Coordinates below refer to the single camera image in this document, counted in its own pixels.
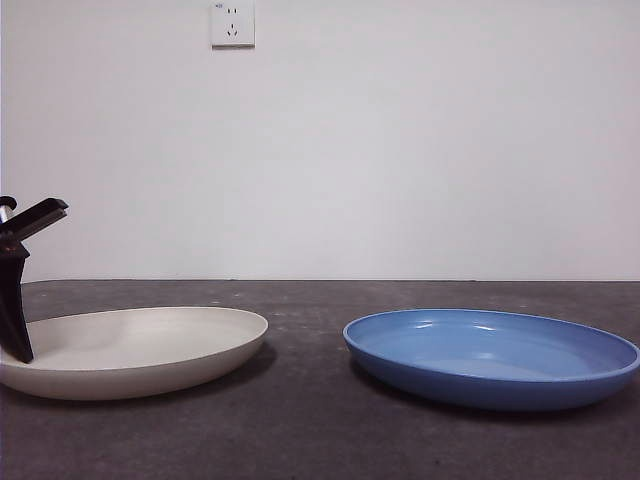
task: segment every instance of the wall socket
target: wall socket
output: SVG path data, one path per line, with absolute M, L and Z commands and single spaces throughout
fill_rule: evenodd
M 213 1 L 211 4 L 211 46 L 254 47 L 254 0 Z

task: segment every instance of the wall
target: wall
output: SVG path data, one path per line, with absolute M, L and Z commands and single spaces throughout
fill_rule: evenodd
M 640 279 L 640 2 L 4 0 L 51 278 Z

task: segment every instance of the plate rim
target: plate rim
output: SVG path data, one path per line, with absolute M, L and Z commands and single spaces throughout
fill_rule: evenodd
M 230 307 L 210 307 L 210 306 L 198 306 L 198 305 L 184 305 L 184 306 L 162 306 L 162 307 L 142 307 L 142 308 L 119 308 L 119 309 L 113 309 L 113 310 L 98 310 L 95 312 L 86 312 L 86 313 L 74 313 L 72 315 L 62 315 L 59 317 L 51 317 L 51 318 L 42 318 L 40 320 L 34 320 L 32 322 L 27 322 L 27 325 L 30 325 L 32 323 L 38 323 L 38 322 L 48 322 L 51 320 L 59 320 L 59 319 L 63 319 L 63 318 L 73 318 L 73 317 L 85 317 L 85 316 L 93 316 L 93 315 L 100 315 L 100 314 L 108 314 L 108 313 L 115 313 L 115 312 L 132 312 L 132 311 L 136 311 L 139 312 L 141 310 L 174 310 L 174 309 L 201 309 L 201 310 L 229 310 L 229 311 L 235 311 L 235 312 L 242 312 L 242 313 L 248 313 L 251 314 L 255 317 L 258 317 L 259 319 L 261 319 L 263 321 L 263 325 L 262 325 L 262 329 L 260 331 L 259 334 L 255 335 L 253 338 L 251 338 L 251 340 L 241 344 L 241 345 L 237 345 L 235 347 L 231 347 L 231 348 L 227 348 L 225 350 L 220 350 L 214 353 L 209 353 L 206 355 L 201 355 L 201 356 L 197 356 L 197 357 L 191 357 L 191 358 L 185 358 L 182 360 L 178 360 L 178 361 L 173 361 L 173 362 L 164 362 L 164 363 L 154 363 L 154 364 L 150 364 L 150 365 L 138 365 L 135 367 L 106 367 L 106 368 L 78 368 L 78 369 L 51 369 L 51 368 L 37 368 L 37 366 L 34 366 L 33 363 L 21 363 L 18 362 L 17 360 L 15 360 L 9 353 L 5 352 L 4 350 L 0 349 L 0 370 L 1 369 L 5 369 L 5 368 L 9 368 L 9 369 L 16 369 L 16 370 L 23 370 L 23 371 L 30 371 L 30 372 L 41 372 L 41 373 L 56 373 L 56 374 L 74 374 L 74 373 L 92 373 L 92 374 L 96 374 L 96 373 L 103 373 L 103 372 L 125 372 L 125 371 L 132 371 L 132 370 L 140 370 L 140 369 L 149 369 L 149 368 L 156 368 L 156 367 L 168 367 L 171 365 L 180 365 L 180 364 L 184 364 L 187 362 L 192 362 L 192 361 L 197 361 L 197 360 L 203 360 L 215 355 L 220 355 L 226 352 L 230 352 L 232 350 L 235 350 L 237 348 L 249 345 L 254 343 L 257 340 L 260 340 L 261 338 L 264 337 L 264 335 L 267 333 L 268 329 L 269 329 L 269 322 L 267 321 L 267 319 L 265 317 L 263 317 L 262 315 L 256 313 L 256 312 L 252 312 L 249 310 L 241 310 L 239 308 L 230 308 Z M 11 363 L 11 364 L 7 364 L 4 361 L 4 357 L 5 355 L 9 355 L 13 360 L 16 361 L 15 364 Z
M 540 379 L 523 379 L 523 378 L 516 378 L 516 377 L 504 377 L 504 376 L 489 376 L 489 375 L 478 375 L 478 374 L 471 374 L 471 373 L 461 373 L 461 372 L 457 372 L 455 370 L 447 370 L 447 369 L 439 369 L 439 368 L 431 368 L 431 367 L 425 367 L 424 365 L 418 365 L 412 362 L 405 362 L 405 361 L 399 361 L 397 359 L 391 358 L 387 355 L 380 355 L 378 353 L 374 353 L 372 350 L 368 349 L 368 348 L 363 348 L 361 345 L 359 345 L 355 340 L 353 340 L 351 338 L 351 336 L 348 333 L 349 328 L 351 328 L 353 325 L 360 323 L 362 321 L 365 321 L 371 317 L 377 317 L 377 316 L 381 316 L 381 315 L 389 315 L 389 314 L 394 314 L 394 313 L 405 313 L 405 312 L 474 312 L 474 313 L 497 313 L 500 315 L 513 315 L 513 316 L 519 316 L 519 317 L 529 317 L 529 318 L 534 318 L 536 320 L 547 320 L 547 321 L 551 321 L 551 322 L 557 322 L 557 323 L 562 323 L 562 324 L 569 324 L 572 326 L 577 326 L 580 328 L 585 328 L 587 330 L 591 330 L 597 334 L 600 335 L 605 335 L 608 336 L 610 338 L 613 338 L 615 340 L 618 340 L 620 342 L 622 342 L 623 344 L 627 345 L 629 348 L 631 348 L 631 350 L 635 353 L 636 358 L 633 362 L 631 362 L 629 365 L 622 367 L 622 368 L 618 368 L 615 370 L 609 370 L 606 372 L 602 372 L 602 373 L 595 373 L 595 374 L 591 374 L 591 375 L 574 375 L 574 376 L 569 376 L 569 377 L 554 377 L 551 379 L 544 379 L 544 378 L 540 378 Z M 360 318 L 356 318 L 355 320 L 350 321 L 349 323 L 347 323 L 347 325 L 345 325 L 345 327 L 342 329 L 342 336 L 344 338 L 344 340 L 347 342 L 347 345 L 349 347 L 352 347 L 360 352 L 363 352 L 367 355 L 370 355 L 374 358 L 379 358 L 381 360 L 393 363 L 395 365 L 401 365 L 404 367 L 409 367 L 409 368 L 413 368 L 413 369 L 417 369 L 419 371 L 423 371 L 423 372 L 433 372 L 433 373 L 439 373 L 439 374 L 443 374 L 443 375 L 452 375 L 452 376 L 457 376 L 457 377 L 462 377 L 462 378 L 468 378 L 468 379 L 475 379 L 475 380 L 488 380 L 488 381 L 497 381 L 497 382 L 517 382 L 517 383 L 553 383 L 553 384 L 557 384 L 557 383 L 577 383 L 577 382 L 588 382 L 588 381 L 593 381 L 593 380 L 602 380 L 602 379 L 607 379 L 607 378 L 615 378 L 615 377 L 619 377 L 621 375 L 624 375 L 626 373 L 630 373 L 633 372 L 634 370 L 636 370 L 638 367 L 640 367 L 640 349 L 634 345 L 632 342 L 630 342 L 629 340 L 620 337 L 619 335 L 616 335 L 614 333 L 611 332 L 607 332 L 606 330 L 601 330 L 599 328 L 595 328 L 595 327 L 591 327 L 589 325 L 584 325 L 582 323 L 576 323 L 576 322 L 570 322 L 568 320 L 560 320 L 558 318 L 553 318 L 553 317 L 544 317 L 541 315 L 531 315 L 528 313 L 517 313 L 517 312 L 506 312 L 506 311 L 501 311 L 501 310 L 482 310 L 482 309 L 473 309 L 473 308 L 408 308 L 408 309 L 403 309 L 403 310 L 389 310 L 389 311 L 385 311 L 385 312 L 378 312 L 378 313 L 372 313 L 369 315 L 365 315 L 364 317 L 360 317 Z

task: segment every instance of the white plate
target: white plate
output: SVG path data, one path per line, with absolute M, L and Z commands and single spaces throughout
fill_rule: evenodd
M 34 360 L 2 352 L 0 380 L 40 397 L 112 400 L 208 382 L 262 344 L 258 314 L 214 307 L 117 310 L 27 324 Z

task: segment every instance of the table surface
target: table surface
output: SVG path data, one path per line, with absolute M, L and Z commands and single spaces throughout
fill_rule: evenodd
M 270 323 L 260 352 L 157 397 L 65 402 L 2 387 L 13 479 L 640 479 L 640 375 L 599 404 L 495 413 L 426 401 L 351 362 L 342 328 L 405 308 L 538 314 L 640 344 L 640 283 L 55 281 L 23 286 L 29 321 L 133 307 L 225 306 Z

